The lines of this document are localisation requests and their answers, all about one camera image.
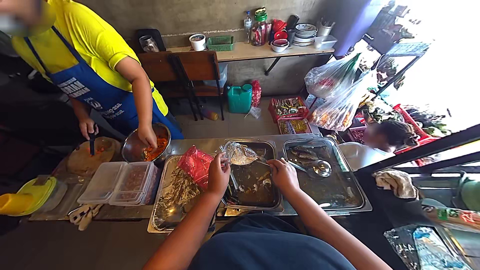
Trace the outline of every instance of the green plastic basket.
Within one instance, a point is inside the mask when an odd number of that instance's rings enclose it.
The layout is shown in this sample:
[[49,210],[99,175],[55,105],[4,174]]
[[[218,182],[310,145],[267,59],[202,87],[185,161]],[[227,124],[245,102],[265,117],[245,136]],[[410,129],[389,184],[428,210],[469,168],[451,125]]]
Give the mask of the green plastic basket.
[[209,37],[207,48],[216,51],[233,50],[233,36]]

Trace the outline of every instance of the red plastic bag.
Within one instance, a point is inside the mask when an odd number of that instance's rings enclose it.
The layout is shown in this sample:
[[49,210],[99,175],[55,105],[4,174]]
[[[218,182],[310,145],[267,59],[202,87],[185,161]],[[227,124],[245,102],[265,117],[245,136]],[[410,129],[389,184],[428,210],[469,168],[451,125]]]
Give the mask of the red plastic bag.
[[183,154],[177,166],[188,173],[195,184],[206,190],[208,187],[208,168],[212,160],[212,156],[197,149],[194,145]]
[[262,88],[258,80],[252,81],[252,107],[260,105],[260,98],[262,97]]

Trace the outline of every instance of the green jerry can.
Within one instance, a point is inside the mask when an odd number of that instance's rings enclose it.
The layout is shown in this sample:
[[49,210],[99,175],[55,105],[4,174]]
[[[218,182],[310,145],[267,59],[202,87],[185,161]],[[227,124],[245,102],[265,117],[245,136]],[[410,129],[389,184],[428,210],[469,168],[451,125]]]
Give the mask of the green jerry can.
[[228,108],[232,113],[248,113],[252,104],[252,85],[230,86],[227,92]]

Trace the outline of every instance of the hand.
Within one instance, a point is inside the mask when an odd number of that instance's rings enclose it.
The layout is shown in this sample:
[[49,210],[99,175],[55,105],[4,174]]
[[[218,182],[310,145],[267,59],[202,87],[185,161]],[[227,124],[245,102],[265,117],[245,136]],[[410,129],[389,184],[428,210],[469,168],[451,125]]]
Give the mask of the hand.
[[158,147],[156,144],[156,135],[153,131],[152,124],[139,125],[138,137],[146,146],[150,146],[152,151],[155,151]]
[[300,190],[297,171],[285,159],[268,160],[267,164],[272,168],[273,182],[284,195],[291,191]]
[[78,121],[80,122],[78,124],[78,126],[80,127],[80,132],[85,137],[85,139],[90,140],[90,136],[88,135],[89,133],[95,133],[95,135],[98,134],[98,126],[95,124],[92,118],[88,117],[85,119],[79,119]]
[[228,160],[224,156],[225,152],[217,154],[208,168],[207,192],[220,197],[225,193],[230,179],[230,163],[226,162],[222,170],[221,164]]

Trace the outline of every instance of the water bottle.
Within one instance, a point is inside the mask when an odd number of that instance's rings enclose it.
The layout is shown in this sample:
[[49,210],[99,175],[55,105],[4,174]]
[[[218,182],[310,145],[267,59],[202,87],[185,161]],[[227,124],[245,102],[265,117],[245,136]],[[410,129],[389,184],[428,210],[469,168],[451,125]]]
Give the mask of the water bottle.
[[247,17],[243,20],[243,29],[245,30],[245,43],[250,43],[250,35],[252,33],[252,18],[250,11],[247,11]]

